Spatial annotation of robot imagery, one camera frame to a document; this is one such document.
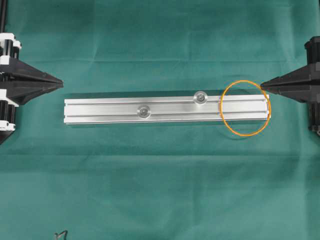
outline cable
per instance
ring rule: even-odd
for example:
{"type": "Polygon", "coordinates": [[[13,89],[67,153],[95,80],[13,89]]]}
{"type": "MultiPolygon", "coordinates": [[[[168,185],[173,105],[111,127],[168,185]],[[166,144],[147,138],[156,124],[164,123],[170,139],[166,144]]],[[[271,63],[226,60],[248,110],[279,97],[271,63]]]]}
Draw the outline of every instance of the cable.
{"type": "Polygon", "coordinates": [[[1,0],[0,33],[4,33],[6,30],[7,3],[7,0],[1,0]]]}
{"type": "Polygon", "coordinates": [[[238,80],[238,81],[235,81],[235,82],[231,83],[229,86],[227,86],[226,89],[224,90],[224,92],[222,93],[221,98],[220,98],[220,103],[219,103],[219,112],[220,112],[220,116],[221,116],[221,118],[222,118],[222,121],[223,121],[224,125],[225,125],[232,133],[234,133],[234,134],[236,134],[236,135],[238,135],[238,136],[241,136],[241,137],[251,137],[251,136],[257,135],[257,134],[259,134],[260,132],[262,132],[262,130],[264,130],[264,129],[266,128],[266,126],[269,124],[270,117],[271,117],[271,103],[270,103],[270,99],[268,98],[266,92],[263,91],[258,84],[256,84],[256,83],[253,82],[253,81],[249,81],[249,80],[238,80]],[[224,97],[225,97],[227,91],[228,91],[232,86],[237,85],[237,84],[239,84],[239,83],[248,83],[248,84],[251,84],[251,85],[256,86],[256,87],[263,93],[263,95],[264,95],[264,97],[265,97],[265,99],[266,99],[266,101],[267,101],[267,104],[268,104],[269,113],[268,113],[268,116],[267,116],[267,118],[266,118],[266,121],[265,121],[264,125],[263,125],[261,128],[259,128],[257,131],[254,131],[254,132],[251,132],[251,133],[239,133],[239,132],[233,130],[233,129],[229,126],[229,124],[227,123],[227,121],[225,120],[225,116],[224,116],[224,114],[223,114],[223,102],[224,102],[224,97]]]}

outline orange circle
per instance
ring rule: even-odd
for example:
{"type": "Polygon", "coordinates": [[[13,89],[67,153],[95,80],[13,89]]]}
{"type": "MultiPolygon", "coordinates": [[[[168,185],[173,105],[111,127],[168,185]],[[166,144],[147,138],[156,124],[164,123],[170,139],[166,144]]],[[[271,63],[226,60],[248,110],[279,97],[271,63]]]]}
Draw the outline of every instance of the orange circle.
{"type": "Polygon", "coordinates": [[[220,111],[220,116],[221,116],[221,118],[222,118],[222,121],[223,121],[224,125],[225,125],[232,133],[234,133],[234,134],[236,134],[236,135],[238,135],[238,136],[241,136],[241,137],[251,137],[251,136],[254,136],[254,135],[259,134],[259,133],[260,133],[263,129],[265,129],[266,126],[269,124],[270,117],[271,117],[271,103],[270,103],[270,99],[268,98],[266,92],[265,92],[264,90],[262,90],[261,87],[260,87],[258,84],[256,84],[256,83],[253,82],[253,81],[249,81],[249,80],[238,80],[238,81],[235,81],[235,82],[231,83],[231,84],[224,90],[224,92],[222,93],[221,99],[220,99],[220,103],[219,103],[219,111],[220,111]],[[251,84],[251,85],[256,86],[256,87],[257,87],[258,89],[260,89],[260,91],[263,93],[263,95],[264,95],[264,97],[265,97],[265,99],[266,99],[266,101],[267,101],[267,104],[268,104],[269,113],[268,113],[268,116],[267,116],[267,118],[266,118],[266,121],[265,121],[264,125],[263,125],[261,128],[259,128],[257,131],[254,131],[254,132],[251,132],[251,133],[239,133],[239,132],[233,130],[233,129],[229,126],[229,124],[226,122],[225,116],[224,116],[224,114],[223,114],[223,102],[224,102],[224,97],[225,97],[227,91],[228,91],[232,86],[237,85],[237,84],[239,84],[239,83],[248,83],[248,84],[251,84]]]}

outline metal rod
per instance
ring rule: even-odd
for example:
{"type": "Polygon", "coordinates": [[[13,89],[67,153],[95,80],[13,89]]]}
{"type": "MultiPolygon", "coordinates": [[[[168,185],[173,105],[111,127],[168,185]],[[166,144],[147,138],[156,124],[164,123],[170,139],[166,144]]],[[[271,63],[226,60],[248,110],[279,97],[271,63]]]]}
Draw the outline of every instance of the metal rod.
{"type": "Polygon", "coordinates": [[[6,30],[7,3],[8,0],[1,0],[0,33],[6,30]]]}

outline black wire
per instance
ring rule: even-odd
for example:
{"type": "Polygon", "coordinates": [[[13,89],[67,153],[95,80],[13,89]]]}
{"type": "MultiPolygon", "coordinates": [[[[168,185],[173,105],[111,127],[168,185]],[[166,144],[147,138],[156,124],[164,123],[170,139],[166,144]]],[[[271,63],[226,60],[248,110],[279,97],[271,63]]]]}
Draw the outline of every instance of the black wire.
{"type": "Polygon", "coordinates": [[[63,240],[67,240],[67,235],[68,235],[68,230],[64,230],[63,232],[61,233],[55,233],[54,236],[55,236],[55,240],[58,240],[62,235],[64,235],[63,237],[63,240]]]}
{"type": "Polygon", "coordinates": [[[5,32],[8,0],[1,0],[0,33],[5,32]]]}

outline green fabric background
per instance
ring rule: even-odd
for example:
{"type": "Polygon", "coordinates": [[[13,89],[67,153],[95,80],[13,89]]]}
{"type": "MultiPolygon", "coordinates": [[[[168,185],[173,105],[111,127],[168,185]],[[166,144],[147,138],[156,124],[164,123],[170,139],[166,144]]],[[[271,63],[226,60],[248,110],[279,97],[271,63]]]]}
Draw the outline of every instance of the green fabric background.
{"type": "Polygon", "coordinates": [[[213,123],[63,123],[69,94],[291,72],[319,13],[317,0],[9,0],[20,59],[65,87],[20,107],[0,146],[1,239],[319,239],[320,138],[304,104],[271,95],[271,122],[250,138],[213,123]]]}

